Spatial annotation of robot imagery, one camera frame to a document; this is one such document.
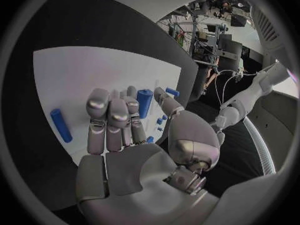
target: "blue block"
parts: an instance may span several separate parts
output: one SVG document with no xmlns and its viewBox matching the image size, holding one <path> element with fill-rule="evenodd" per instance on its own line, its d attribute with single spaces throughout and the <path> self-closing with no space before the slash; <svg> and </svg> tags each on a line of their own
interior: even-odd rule
<svg viewBox="0 0 300 225">
<path fill-rule="evenodd" d="M 153 92 L 149 89 L 143 89 L 137 91 L 136 100 L 139 102 L 139 117 L 144 119 L 147 117 L 147 113 L 151 104 Z"/>
<path fill-rule="evenodd" d="M 157 124 L 162 125 L 163 123 L 163 119 L 162 118 L 158 118 L 156 121 Z"/>
<path fill-rule="evenodd" d="M 179 95 L 180 95 L 179 91 L 176 91 L 176 90 L 171 89 L 171 88 L 169 88 L 169 87 L 167 87 L 167 88 L 165 89 L 165 91 L 166 91 L 166 93 L 172 94 L 172 95 L 174 95 L 175 97 L 179 97 Z"/>
<path fill-rule="evenodd" d="M 69 143 L 72 141 L 71 133 L 65 123 L 63 115 L 60 109 L 54 109 L 50 112 L 51 118 L 65 143 Z"/>
<path fill-rule="evenodd" d="M 154 137 L 153 136 L 149 136 L 146 140 L 147 143 L 153 143 L 154 141 Z"/>
</svg>

